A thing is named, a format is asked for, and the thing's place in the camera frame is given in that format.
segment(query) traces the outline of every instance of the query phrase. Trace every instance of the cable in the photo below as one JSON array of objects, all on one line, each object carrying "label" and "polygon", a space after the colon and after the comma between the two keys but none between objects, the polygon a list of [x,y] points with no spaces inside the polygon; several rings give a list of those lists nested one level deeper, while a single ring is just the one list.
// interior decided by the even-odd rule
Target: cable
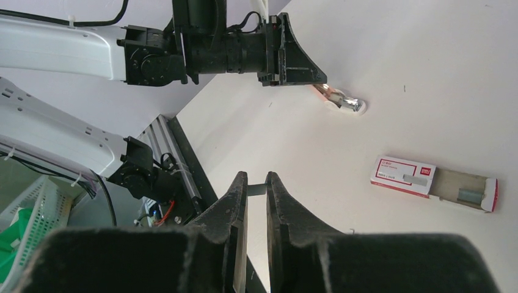
[{"label": "cable", "polygon": [[99,181],[99,184],[101,184],[101,188],[103,189],[104,195],[106,196],[106,201],[108,202],[108,209],[110,210],[110,216],[112,217],[112,224],[114,227],[117,226],[117,218],[115,217],[115,210],[113,208],[112,198],[110,197],[110,193],[108,192],[108,188],[106,188],[106,184],[104,183],[103,179],[99,174],[95,173],[94,171],[90,170],[97,181]]},{"label": "cable", "polygon": [[[124,14],[126,13],[126,9],[128,8],[128,1],[129,0],[123,0],[122,1],[122,7],[119,11],[119,14],[115,16],[113,20],[108,21],[78,21],[74,22],[75,27],[85,27],[85,26],[112,26],[116,23],[118,23]],[[30,14],[30,13],[24,13],[24,12],[17,12],[12,10],[5,10],[0,9],[0,15],[8,15],[8,16],[15,16],[15,17],[21,17],[26,18],[29,20],[37,20],[37,21],[44,21],[46,23],[55,23],[55,24],[61,24],[63,26],[70,25],[70,21],[68,20],[60,20],[58,18],[52,18],[47,16],[41,16],[36,14]]]},{"label": "cable", "polygon": [[167,212],[164,215],[164,217],[162,218],[162,220],[156,222],[155,225],[160,225],[160,224],[164,223],[166,221],[166,219],[169,217],[169,214],[171,213],[171,211],[173,210],[173,207],[175,206],[175,201],[172,200],[172,201],[170,201],[170,203],[171,203],[171,205],[169,206],[169,209],[167,210]]},{"label": "cable", "polygon": [[[0,157],[5,157],[7,156],[8,154],[3,152],[3,151],[0,151]],[[74,178],[72,177],[69,177],[67,175],[63,175],[63,174],[60,174],[58,172],[55,172],[54,170],[50,170],[48,168],[45,168],[45,167],[41,167],[35,163],[32,163],[32,162],[29,162],[29,161],[26,161],[24,159],[20,159],[19,157],[16,157],[16,156],[13,156],[11,157],[11,159],[17,161],[18,163],[24,165],[26,168],[28,168],[29,170],[32,170],[33,172],[36,172],[38,174],[41,174],[41,175],[46,175],[46,176],[53,176],[53,177],[59,177],[59,178],[65,178],[67,180],[70,180],[70,181],[76,181]],[[41,170],[44,170],[48,173],[45,173],[45,172],[41,172],[40,170],[37,170],[36,168],[38,169],[41,169]],[[88,185],[88,183],[86,182],[83,182],[83,181],[79,181],[78,182],[78,185],[83,188],[89,195],[90,195],[90,198],[95,198],[95,191],[93,191],[92,187]]]},{"label": "cable", "polygon": [[[253,14],[256,14],[257,17],[259,17],[259,21],[257,23],[257,26],[255,27],[255,29],[253,29],[252,31],[248,31],[248,32],[243,32],[243,29],[244,27],[246,26],[246,24],[248,23],[248,19],[250,18],[250,16],[252,16]],[[240,23],[240,24],[234,24],[232,26],[229,26],[227,28],[227,32],[229,33],[237,33],[237,32],[240,32],[240,33],[243,33],[243,34],[251,34],[253,32],[256,32],[256,31],[259,31],[259,28],[261,28],[261,20],[262,20],[262,17],[261,15],[259,14],[259,12],[257,11],[250,11],[243,19],[243,21]]]},{"label": "cable", "polygon": [[[165,163],[166,163],[166,156],[169,156],[169,159],[171,160],[173,166],[172,167],[169,167],[169,166],[165,166]],[[178,164],[177,164],[177,160],[175,159],[175,157],[173,156],[172,153],[163,153],[162,156],[160,156],[160,165],[159,165],[164,171],[171,171],[171,170],[174,170],[176,168],[178,168]]]},{"label": "cable", "polygon": [[151,217],[151,215],[150,215],[150,214],[144,214],[144,215],[140,216],[138,219],[136,219],[135,221],[133,221],[133,223],[135,223],[135,226],[136,226],[136,227],[138,227],[139,225],[140,225],[140,226],[142,226],[142,225],[140,224],[140,221],[142,221],[142,219],[144,219],[144,218],[146,218],[146,217],[150,218],[150,217]]}]

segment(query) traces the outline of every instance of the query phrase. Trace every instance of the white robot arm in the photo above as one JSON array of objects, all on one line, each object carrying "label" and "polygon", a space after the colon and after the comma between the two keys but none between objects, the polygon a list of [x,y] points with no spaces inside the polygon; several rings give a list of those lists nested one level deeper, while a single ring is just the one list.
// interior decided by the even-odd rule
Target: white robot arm
[{"label": "white robot arm", "polygon": [[[298,45],[286,13],[250,12],[227,27],[225,0],[172,0],[164,30],[112,21],[58,20],[0,9],[0,67],[99,76],[129,85],[198,84],[200,74],[256,72],[263,86],[323,84],[327,76]],[[259,22],[243,31],[249,18]],[[0,79],[0,142],[75,170],[107,177],[143,196],[169,201],[177,183],[154,167],[149,146],[94,128]]]}]

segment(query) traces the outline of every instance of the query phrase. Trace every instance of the open box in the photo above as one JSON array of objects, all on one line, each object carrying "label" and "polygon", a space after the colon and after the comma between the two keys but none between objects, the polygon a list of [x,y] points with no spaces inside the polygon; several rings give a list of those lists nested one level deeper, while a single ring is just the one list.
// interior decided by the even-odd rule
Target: open box
[{"label": "open box", "polygon": [[483,212],[493,212],[498,200],[496,178],[445,170],[388,156],[376,159],[371,183]]}]

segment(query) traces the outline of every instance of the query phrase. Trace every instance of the black cable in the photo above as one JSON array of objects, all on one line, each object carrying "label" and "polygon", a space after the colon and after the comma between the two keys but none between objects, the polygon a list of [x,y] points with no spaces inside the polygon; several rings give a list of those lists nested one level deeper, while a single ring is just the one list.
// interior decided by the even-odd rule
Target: black cable
[{"label": "black cable", "polygon": [[153,159],[153,163],[157,165],[159,168],[162,168],[162,165],[157,160]]},{"label": "black cable", "polygon": [[[7,153],[3,152],[3,151],[0,151],[0,157],[5,157],[5,156],[8,156]],[[41,174],[41,175],[47,175],[47,176],[53,176],[53,177],[60,177],[60,178],[65,178],[67,180],[70,180],[72,182],[76,181],[74,178],[72,177],[69,177],[67,175],[63,175],[63,174],[60,174],[54,170],[50,170],[48,168],[45,168],[45,167],[42,167],[42,166],[39,166],[35,163],[32,163],[32,162],[29,162],[29,161],[26,161],[24,159],[20,159],[19,157],[11,157],[11,159],[17,161],[18,163],[24,165],[26,168],[32,170],[33,172],[36,172],[38,174]],[[82,182],[82,181],[78,181],[77,183],[81,188],[83,188],[89,195],[90,195],[90,198],[95,198],[95,192],[93,191],[92,187],[90,187],[87,183],[85,182]]]},{"label": "black cable", "polygon": [[[246,26],[246,24],[248,23],[248,19],[250,18],[250,16],[252,16],[253,14],[256,14],[257,17],[259,17],[259,20],[258,20],[258,23],[257,23],[257,26],[255,27],[254,30],[252,31],[248,31],[248,32],[243,32],[243,29],[244,27]],[[250,11],[243,19],[243,21],[240,23],[240,24],[234,24],[232,26],[229,26],[227,28],[227,32],[229,33],[236,33],[236,32],[241,32],[243,34],[251,34],[253,32],[256,32],[256,31],[259,31],[259,28],[261,28],[261,20],[262,20],[262,17],[261,15],[259,14],[259,12],[257,11]]]},{"label": "black cable", "polygon": [[[124,13],[126,13],[126,9],[128,8],[128,1],[129,0],[123,0],[122,7],[119,11],[119,14],[115,16],[113,20],[108,21],[78,21],[74,22],[75,27],[84,27],[84,26],[112,26],[116,23],[118,23],[122,17],[124,16]],[[30,14],[30,13],[24,13],[24,12],[17,12],[12,10],[5,10],[0,9],[0,15],[8,15],[8,16],[15,16],[15,17],[21,17],[21,18],[27,18],[29,20],[37,20],[37,21],[44,21],[46,23],[55,23],[55,24],[61,24],[64,26],[68,26],[70,24],[70,21],[68,20],[60,20],[58,18],[52,18],[47,16],[41,16],[36,14]]]},{"label": "black cable", "polygon": [[[169,159],[171,160],[173,166],[169,167],[166,166],[166,156],[169,156]],[[160,165],[159,165],[164,171],[172,171],[175,169],[178,169],[177,160],[173,156],[172,153],[163,153],[162,156],[160,156]]]},{"label": "black cable", "polygon": [[110,216],[112,217],[112,224],[114,227],[117,226],[117,218],[115,216],[115,210],[113,208],[112,198],[110,197],[110,193],[108,192],[108,188],[106,188],[106,184],[104,183],[101,176],[99,176],[97,173],[92,171],[93,175],[96,177],[97,181],[99,181],[99,184],[101,184],[101,188],[103,189],[104,195],[106,196],[106,201],[108,202],[108,208],[110,210]]}]

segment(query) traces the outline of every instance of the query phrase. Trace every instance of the cable tie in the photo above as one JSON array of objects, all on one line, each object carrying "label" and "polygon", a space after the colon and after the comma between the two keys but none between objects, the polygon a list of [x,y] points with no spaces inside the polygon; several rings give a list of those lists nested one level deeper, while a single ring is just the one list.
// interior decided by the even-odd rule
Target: cable tie
[{"label": "cable tie", "polygon": [[15,150],[16,150],[16,147],[13,146],[13,148],[11,149],[11,151],[9,152],[9,154],[7,154],[7,157],[4,158],[4,161],[7,161],[9,160],[12,156],[15,155]]},{"label": "cable tie", "polygon": [[76,179],[76,181],[72,182],[72,184],[70,185],[71,187],[74,187],[78,182],[79,180],[81,179],[81,172],[79,172],[79,176],[78,178]]}]

